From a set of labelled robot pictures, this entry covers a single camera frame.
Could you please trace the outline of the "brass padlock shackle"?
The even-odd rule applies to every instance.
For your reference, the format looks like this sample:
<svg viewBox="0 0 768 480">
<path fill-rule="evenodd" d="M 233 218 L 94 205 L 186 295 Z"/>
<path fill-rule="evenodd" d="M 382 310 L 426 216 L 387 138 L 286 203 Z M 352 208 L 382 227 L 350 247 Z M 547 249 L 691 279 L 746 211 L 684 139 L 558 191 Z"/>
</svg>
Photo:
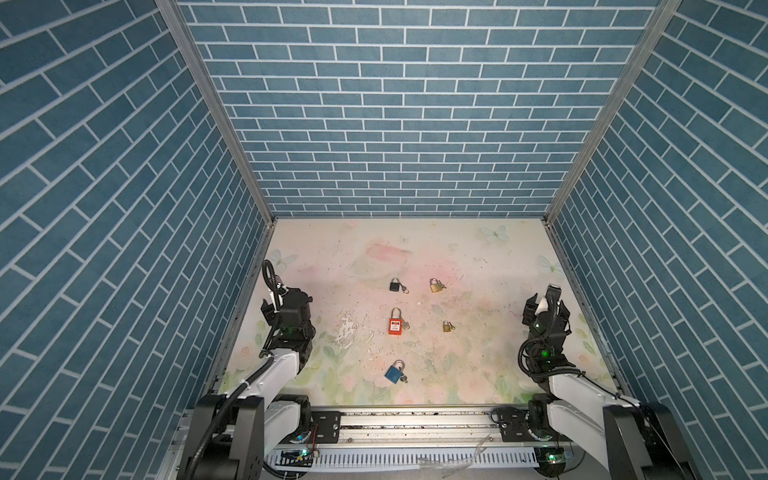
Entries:
<svg viewBox="0 0 768 480">
<path fill-rule="evenodd" d="M 439 293 L 446 289 L 446 286 L 437 278 L 430 279 L 429 287 L 432 293 Z"/>
</svg>

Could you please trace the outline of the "red safety padlock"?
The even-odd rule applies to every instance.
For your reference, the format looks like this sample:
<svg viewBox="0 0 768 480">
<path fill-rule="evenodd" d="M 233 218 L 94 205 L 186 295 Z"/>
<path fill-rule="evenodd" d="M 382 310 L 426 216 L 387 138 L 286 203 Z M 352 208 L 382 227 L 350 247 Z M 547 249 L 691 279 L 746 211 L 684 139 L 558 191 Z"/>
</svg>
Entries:
<svg viewBox="0 0 768 480">
<path fill-rule="evenodd" d="M 392 309 L 390 318 L 388 321 L 388 333 L 390 335 L 401 335 L 404 330 L 402 311 L 400 308 L 395 307 Z"/>
</svg>

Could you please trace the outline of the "blue padlock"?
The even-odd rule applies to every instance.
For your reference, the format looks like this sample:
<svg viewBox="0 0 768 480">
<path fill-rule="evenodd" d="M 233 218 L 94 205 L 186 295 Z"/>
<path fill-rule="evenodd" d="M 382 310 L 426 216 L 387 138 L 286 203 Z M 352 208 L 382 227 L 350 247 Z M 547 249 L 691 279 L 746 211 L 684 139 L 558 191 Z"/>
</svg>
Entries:
<svg viewBox="0 0 768 480">
<path fill-rule="evenodd" d="M 404 373 L 405 362 L 403 360 L 394 361 L 384 374 L 384 377 L 393 384 L 401 383 L 399 378 Z"/>
</svg>

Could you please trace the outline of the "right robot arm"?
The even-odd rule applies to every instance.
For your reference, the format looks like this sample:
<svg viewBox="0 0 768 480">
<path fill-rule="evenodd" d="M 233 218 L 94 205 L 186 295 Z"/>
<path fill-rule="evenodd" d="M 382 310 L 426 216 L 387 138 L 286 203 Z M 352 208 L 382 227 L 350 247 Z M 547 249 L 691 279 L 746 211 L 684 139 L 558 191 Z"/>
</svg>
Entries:
<svg viewBox="0 0 768 480">
<path fill-rule="evenodd" d="M 544 393 L 529 401 L 535 437 L 567 437 L 613 479 L 700 479 L 693 454 L 671 411 L 658 402 L 613 392 L 590 379 L 564 352 L 572 333 L 562 289 L 550 284 L 525 302 L 528 337 L 517 364 Z"/>
</svg>

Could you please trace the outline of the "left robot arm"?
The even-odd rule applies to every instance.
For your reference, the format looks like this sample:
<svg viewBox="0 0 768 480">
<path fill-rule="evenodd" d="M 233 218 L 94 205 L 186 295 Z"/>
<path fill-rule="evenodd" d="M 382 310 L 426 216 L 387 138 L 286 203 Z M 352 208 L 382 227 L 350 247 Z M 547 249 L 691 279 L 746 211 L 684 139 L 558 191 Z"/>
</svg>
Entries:
<svg viewBox="0 0 768 480">
<path fill-rule="evenodd" d="M 271 261 L 261 266 L 270 294 L 260 307 L 269 332 L 256 370 L 224 394 L 196 404 L 178 467 L 179 479 L 257 479 L 265 457 L 286 437 L 302 435 L 311 421 L 305 395 L 282 395 L 312 352 L 313 298 L 289 287 Z"/>
</svg>

